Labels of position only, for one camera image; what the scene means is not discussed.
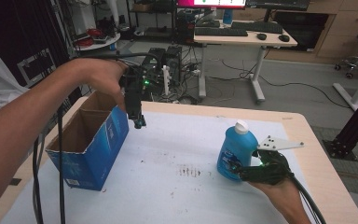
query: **human arm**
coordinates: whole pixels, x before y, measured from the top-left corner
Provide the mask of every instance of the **human arm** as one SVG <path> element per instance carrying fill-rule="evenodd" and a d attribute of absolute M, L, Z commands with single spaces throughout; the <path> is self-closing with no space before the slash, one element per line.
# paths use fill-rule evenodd
<path fill-rule="evenodd" d="M 276 185 L 251 182 L 249 184 L 263 191 L 288 223 L 310 223 L 299 191 L 292 180 L 286 178 Z"/>
<path fill-rule="evenodd" d="M 0 197 L 36 137 L 66 96 L 89 84 L 113 96 L 121 109 L 124 97 L 118 81 L 124 63 L 75 59 L 63 64 L 35 87 L 0 109 Z"/>

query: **cardboard box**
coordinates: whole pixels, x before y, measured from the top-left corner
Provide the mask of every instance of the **cardboard box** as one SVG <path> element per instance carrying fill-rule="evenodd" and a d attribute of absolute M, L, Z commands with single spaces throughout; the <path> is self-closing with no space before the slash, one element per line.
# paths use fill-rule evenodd
<path fill-rule="evenodd" d="M 127 114 L 112 97 L 94 92 L 62 131 L 62 170 L 67 185 L 101 190 L 128 131 Z M 57 169 L 59 151 L 57 136 L 46 149 Z"/>
<path fill-rule="evenodd" d="M 153 3 L 134 3 L 132 11 L 150 11 L 153 8 Z"/>

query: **white bottle cap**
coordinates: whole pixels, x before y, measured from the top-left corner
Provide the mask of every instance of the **white bottle cap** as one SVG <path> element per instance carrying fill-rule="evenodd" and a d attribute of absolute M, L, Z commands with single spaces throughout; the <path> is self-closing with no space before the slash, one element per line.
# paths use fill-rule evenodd
<path fill-rule="evenodd" d="M 235 132 L 238 134 L 246 134 L 249 132 L 249 125 L 243 120 L 237 120 L 235 124 Z"/>

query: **blue plastic bottle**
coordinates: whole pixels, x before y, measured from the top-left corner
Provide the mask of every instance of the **blue plastic bottle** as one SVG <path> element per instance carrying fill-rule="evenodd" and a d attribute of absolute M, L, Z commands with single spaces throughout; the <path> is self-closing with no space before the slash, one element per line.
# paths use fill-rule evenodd
<path fill-rule="evenodd" d="M 229 171 L 228 161 L 238 161 L 241 166 L 250 166 L 252 153 L 257 149 L 257 144 L 257 139 L 249 131 L 248 124 L 237 120 L 235 126 L 226 130 L 226 139 L 217 160 L 217 171 L 228 179 L 241 181 L 238 175 Z"/>
<path fill-rule="evenodd" d="M 225 9 L 223 14 L 223 24 L 231 25 L 232 23 L 232 9 Z"/>

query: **monitor screen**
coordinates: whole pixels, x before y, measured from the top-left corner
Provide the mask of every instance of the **monitor screen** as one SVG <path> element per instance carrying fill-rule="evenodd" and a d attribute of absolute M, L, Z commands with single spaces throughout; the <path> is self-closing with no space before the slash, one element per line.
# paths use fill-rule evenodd
<path fill-rule="evenodd" d="M 306 11 L 310 0 L 246 0 L 246 7 Z"/>
<path fill-rule="evenodd" d="M 177 7 L 181 8 L 244 8 L 246 0 L 177 0 Z"/>

